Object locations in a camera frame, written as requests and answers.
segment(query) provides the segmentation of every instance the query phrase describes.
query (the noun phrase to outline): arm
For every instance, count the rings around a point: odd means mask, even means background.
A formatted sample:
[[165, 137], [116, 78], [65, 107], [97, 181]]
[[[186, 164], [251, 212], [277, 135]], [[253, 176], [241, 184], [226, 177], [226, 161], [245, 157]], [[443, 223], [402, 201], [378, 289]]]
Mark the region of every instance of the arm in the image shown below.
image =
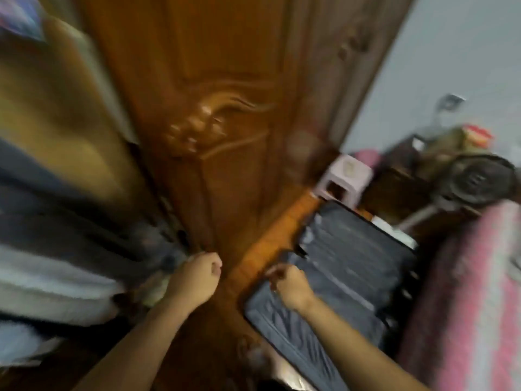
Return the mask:
[[73, 391], [148, 391], [181, 324], [215, 292], [222, 262], [201, 254], [171, 277], [163, 299]]
[[427, 391], [358, 331], [318, 299], [304, 272], [278, 264], [266, 273], [288, 309], [311, 326], [348, 387], [355, 391]]

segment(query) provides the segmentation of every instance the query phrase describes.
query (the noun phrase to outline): human hand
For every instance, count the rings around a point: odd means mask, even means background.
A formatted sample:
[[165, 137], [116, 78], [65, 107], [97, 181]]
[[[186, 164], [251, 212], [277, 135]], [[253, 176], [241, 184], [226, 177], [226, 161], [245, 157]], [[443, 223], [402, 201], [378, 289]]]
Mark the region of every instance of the human hand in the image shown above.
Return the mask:
[[203, 252], [188, 259], [170, 277], [164, 301], [182, 304], [191, 313], [214, 294], [222, 266], [216, 252]]
[[308, 309], [315, 298], [306, 275], [295, 265], [278, 263], [266, 271], [270, 287], [276, 291], [284, 305], [300, 315]]

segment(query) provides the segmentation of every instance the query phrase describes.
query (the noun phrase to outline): orange tiled floor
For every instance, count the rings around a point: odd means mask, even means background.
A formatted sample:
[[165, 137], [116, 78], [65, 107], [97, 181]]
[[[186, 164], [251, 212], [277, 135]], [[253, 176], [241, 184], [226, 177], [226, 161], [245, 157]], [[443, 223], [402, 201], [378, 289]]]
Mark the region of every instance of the orange tiled floor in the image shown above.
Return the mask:
[[316, 210], [318, 204], [319, 201], [306, 192], [221, 280], [212, 299], [194, 312], [179, 330], [157, 376], [157, 390], [222, 390], [228, 377], [237, 378], [240, 370], [237, 340], [243, 335], [260, 339], [244, 319], [242, 303], [277, 254], [292, 248], [293, 236], [303, 218]]

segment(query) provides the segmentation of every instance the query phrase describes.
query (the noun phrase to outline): white wall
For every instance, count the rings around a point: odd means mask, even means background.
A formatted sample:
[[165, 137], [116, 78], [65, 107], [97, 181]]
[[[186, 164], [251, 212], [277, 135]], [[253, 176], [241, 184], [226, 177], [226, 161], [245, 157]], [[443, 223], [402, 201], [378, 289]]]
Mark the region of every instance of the white wall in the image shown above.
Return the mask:
[[468, 101], [444, 122], [489, 129], [501, 153], [521, 141], [521, 0], [416, 0], [342, 152], [394, 144], [449, 92]]

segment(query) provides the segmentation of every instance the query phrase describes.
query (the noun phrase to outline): pink plastic stool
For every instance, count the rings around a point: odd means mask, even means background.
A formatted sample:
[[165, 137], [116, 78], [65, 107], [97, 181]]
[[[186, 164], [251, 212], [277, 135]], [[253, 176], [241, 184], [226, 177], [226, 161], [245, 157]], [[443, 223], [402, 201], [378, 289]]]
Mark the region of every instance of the pink plastic stool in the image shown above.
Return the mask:
[[373, 178], [373, 169], [349, 155], [340, 155], [313, 190], [316, 196], [336, 200], [355, 209]]

